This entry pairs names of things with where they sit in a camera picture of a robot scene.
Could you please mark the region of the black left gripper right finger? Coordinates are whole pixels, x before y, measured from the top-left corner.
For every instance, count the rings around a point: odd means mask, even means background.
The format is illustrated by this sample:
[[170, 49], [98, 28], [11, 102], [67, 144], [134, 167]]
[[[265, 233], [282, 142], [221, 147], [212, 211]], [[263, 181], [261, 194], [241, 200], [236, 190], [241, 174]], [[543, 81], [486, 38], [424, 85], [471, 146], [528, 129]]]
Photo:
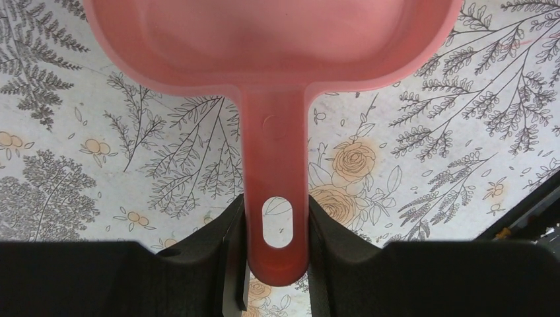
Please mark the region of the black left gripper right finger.
[[309, 201], [313, 316], [558, 316], [559, 260], [531, 242], [368, 243]]

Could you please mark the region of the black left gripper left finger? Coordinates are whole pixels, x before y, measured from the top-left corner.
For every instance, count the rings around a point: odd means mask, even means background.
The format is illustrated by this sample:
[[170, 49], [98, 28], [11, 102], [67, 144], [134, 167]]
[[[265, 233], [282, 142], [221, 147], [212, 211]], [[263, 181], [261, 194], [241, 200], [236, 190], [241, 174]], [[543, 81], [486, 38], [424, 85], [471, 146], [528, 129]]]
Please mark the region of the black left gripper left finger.
[[244, 198], [153, 253], [134, 241], [2, 242], [2, 316], [240, 316]]

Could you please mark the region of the pink dustpan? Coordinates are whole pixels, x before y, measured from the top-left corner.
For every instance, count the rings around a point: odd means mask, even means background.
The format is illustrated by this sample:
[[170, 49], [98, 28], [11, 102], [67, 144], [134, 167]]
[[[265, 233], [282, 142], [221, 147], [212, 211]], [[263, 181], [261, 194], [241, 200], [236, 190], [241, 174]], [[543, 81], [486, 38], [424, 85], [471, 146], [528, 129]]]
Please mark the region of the pink dustpan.
[[308, 267], [308, 111], [372, 90], [442, 46], [461, 1], [85, 1], [110, 61], [176, 96], [222, 95], [240, 116], [248, 264], [271, 286]]

